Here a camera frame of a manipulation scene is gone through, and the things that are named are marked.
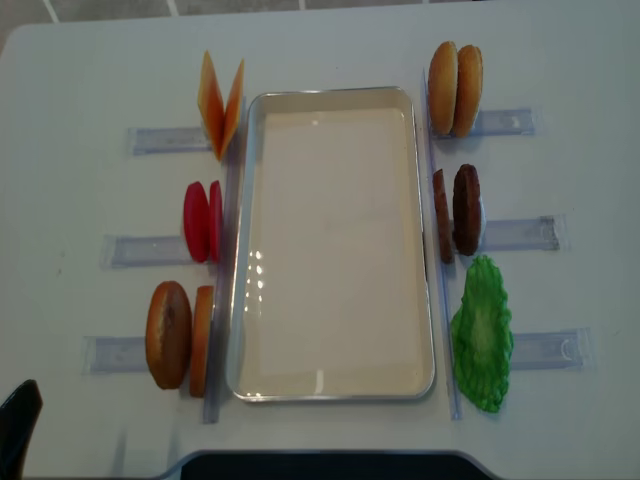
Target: orange cheese slice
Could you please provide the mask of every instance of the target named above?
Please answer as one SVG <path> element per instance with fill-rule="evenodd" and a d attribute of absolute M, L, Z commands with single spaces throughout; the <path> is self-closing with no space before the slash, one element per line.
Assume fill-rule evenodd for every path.
<path fill-rule="evenodd" d="M 204 53 L 202 70 L 200 71 L 200 88 L 198 89 L 198 108 L 205 128 L 211 139 L 213 153 L 222 161 L 233 134 L 238 128 L 242 115 L 242 83 L 244 77 L 244 60 L 240 62 L 238 71 L 231 85 L 227 110 L 224 110 L 222 94 L 216 71 L 209 52 Z"/>

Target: baking tray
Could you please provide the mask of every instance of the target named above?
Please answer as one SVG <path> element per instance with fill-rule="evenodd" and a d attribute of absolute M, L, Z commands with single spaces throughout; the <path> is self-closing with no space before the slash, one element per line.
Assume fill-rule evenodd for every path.
<path fill-rule="evenodd" d="M 248 402 L 423 395 L 435 366 L 411 100 L 265 94 L 248 129 L 230 388 Z"/>

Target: plastic lettuce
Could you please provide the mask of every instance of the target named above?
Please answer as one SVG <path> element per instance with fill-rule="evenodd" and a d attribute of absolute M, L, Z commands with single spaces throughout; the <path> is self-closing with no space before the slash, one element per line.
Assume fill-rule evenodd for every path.
<path fill-rule="evenodd" d="M 451 322 L 451 335 L 458 387 L 486 412 L 498 412 L 509 390 L 510 322 L 500 270 L 486 255 L 476 257 L 467 270 L 462 306 Z"/>

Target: white table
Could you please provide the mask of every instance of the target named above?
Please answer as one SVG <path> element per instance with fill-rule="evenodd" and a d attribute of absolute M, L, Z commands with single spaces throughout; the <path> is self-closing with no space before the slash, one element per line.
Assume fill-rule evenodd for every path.
<path fill-rule="evenodd" d="M 44 397 L 25 475 L 159 476 L 203 451 L 356 448 L 455 450 L 509 478 L 638 478 L 638 18 L 640 2 L 575 0 L 19 29 L 0 59 L 0 398 L 26 378 Z M 437 379 L 421 401 L 228 398 L 220 422 L 204 425 L 201 401 L 161 392 L 148 375 L 81 376 L 82 336 L 142 335 L 157 283 L 178 280 L 193 300 L 209 280 L 204 267 L 98 265 L 105 233 L 175 234 L 186 185 L 222 175 L 207 154 L 133 159 L 124 146 L 127 127 L 199 123 L 205 49 L 223 92 L 245 58 L 248 100 L 398 85 L 422 139 L 422 70 L 449 39 L 482 48 L 484 108 L 529 105 L 543 118 L 535 138 L 477 150 L 490 218 L 566 213 L 570 225 L 572 250 L 557 257 L 554 280 L 539 266 L 504 272 L 531 290 L 511 295 L 512 310 L 528 311 L 513 329 L 590 327 L 595 370 L 514 373 L 497 419 L 465 400 L 464 418 L 452 422 L 430 261 Z M 422 145 L 419 153 L 425 172 Z M 424 194 L 428 183 L 423 174 Z"/>

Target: black object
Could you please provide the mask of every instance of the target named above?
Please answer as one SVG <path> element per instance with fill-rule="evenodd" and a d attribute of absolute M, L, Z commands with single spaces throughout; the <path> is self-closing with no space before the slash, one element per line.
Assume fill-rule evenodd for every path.
<path fill-rule="evenodd" d="M 211 453 L 182 467 L 182 480 L 488 480 L 469 460 L 422 453 Z"/>
<path fill-rule="evenodd" d="M 35 380 L 27 380 L 0 406 L 0 479 L 22 477 L 31 434 L 42 410 Z"/>

